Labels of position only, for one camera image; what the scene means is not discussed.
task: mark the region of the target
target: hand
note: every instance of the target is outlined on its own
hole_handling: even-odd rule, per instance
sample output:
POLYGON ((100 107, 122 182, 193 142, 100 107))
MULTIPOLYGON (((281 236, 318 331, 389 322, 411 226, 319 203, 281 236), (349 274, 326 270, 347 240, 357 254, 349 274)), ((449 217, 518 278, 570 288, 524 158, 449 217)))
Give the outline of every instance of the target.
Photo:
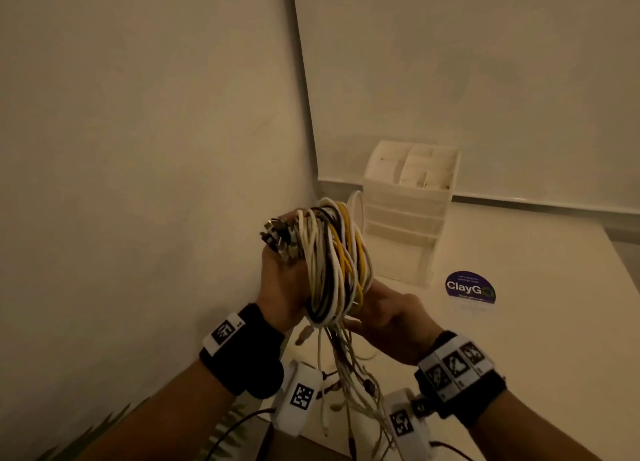
MULTIPOLYGON (((296 212, 280 219, 293 220, 296 212)), ((269 247, 262 250, 262 279, 256 304, 264 319, 281 333, 296 326, 305 315, 305 302, 311 294, 307 263, 304 259, 285 262, 269 247)))
POLYGON ((406 365, 417 365, 443 331, 418 297, 398 293, 377 280, 354 318, 359 321, 344 320, 349 331, 406 365))

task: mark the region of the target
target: purple sticker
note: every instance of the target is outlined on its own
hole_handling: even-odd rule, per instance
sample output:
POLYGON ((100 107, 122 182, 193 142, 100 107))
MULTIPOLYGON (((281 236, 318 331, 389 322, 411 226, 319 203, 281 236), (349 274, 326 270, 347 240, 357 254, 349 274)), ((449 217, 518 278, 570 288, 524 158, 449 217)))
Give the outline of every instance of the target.
POLYGON ((484 277, 468 271, 453 272, 444 283, 447 294, 456 298, 495 303, 495 289, 484 277))

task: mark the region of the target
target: cable bundle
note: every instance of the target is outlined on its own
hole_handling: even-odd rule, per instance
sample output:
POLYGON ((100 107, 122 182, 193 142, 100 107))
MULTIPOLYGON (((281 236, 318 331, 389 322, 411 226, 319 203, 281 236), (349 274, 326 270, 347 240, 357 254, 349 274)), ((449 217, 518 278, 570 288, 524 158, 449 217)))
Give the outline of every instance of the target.
MULTIPOLYGON (((376 379, 358 361, 353 351, 351 332, 342 320, 349 312, 356 312, 364 303, 364 294, 371 287, 373 272, 371 259, 364 246, 358 227, 351 219, 347 206, 329 198, 308 210, 298 210, 296 219, 287 223, 272 219, 265 224, 262 240, 272 250, 288 261, 303 257, 311 297, 306 304, 306 327, 296 344, 301 344, 318 328, 318 369, 322 371, 321 332, 326 332, 333 347, 333 356, 345 403, 335 407, 347 408, 349 443, 352 444, 351 415, 349 409, 376 419, 380 424, 380 435, 374 446, 373 456, 380 449, 384 434, 390 445, 391 434, 382 409, 382 396, 376 379)), ((322 395, 321 419, 325 434, 324 395, 322 395)))

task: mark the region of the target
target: black wire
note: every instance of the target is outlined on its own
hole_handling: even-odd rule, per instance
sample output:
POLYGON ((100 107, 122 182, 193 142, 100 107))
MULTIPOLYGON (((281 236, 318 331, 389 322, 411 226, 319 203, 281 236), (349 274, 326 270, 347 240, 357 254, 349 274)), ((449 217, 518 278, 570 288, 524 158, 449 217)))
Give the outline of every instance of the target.
POLYGON ((471 459, 469 456, 464 454, 462 451, 460 451, 457 448, 454 448, 452 445, 447 444, 446 442, 430 441, 429 444, 432 445, 432 447, 434 447, 434 448, 441 447, 441 448, 451 449, 454 453, 459 454, 460 456, 462 456, 467 461, 473 461, 473 459, 471 459))
POLYGON ((234 431, 234 429, 236 429, 236 427, 238 427, 240 424, 242 424, 243 422, 248 421, 252 417, 258 416, 260 414, 273 414, 275 411, 276 411, 276 409, 273 408, 273 407, 271 409, 256 410, 255 412, 252 412, 248 416, 245 416, 242 419, 240 419, 234 425, 229 427, 229 429, 227 429, 227 432, 225 432, 224 434, 222 434, 222 436, 220 436, 219 440, 216 441, 216 443, 213 445, 212 449, 209 450, 209 453, 204 458, 204 461, 209 461, 209 459, 211 458, 211 455, 215 452, 216 449, 218 449, 218 446, 224 440, 224 438, 226 438, 229 434, 231 434, 234 431))

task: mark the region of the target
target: wristband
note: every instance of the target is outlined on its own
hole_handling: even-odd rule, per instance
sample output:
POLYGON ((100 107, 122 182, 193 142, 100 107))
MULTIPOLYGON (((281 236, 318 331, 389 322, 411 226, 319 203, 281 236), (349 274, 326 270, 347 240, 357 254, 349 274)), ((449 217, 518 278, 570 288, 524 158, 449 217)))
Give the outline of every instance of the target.
POLYGON ((420 392, 441 418, 453 414, 466 428, 507 388, 486 353, 451 331, 438 336, 418 367, 420 392))
POLYGON ((284 378, 280 345, 284 334, 272 327, 251 303, 230 314, 202 340, 200 360, 233 395, 245 390, 253 397, 274 395, 284 378))

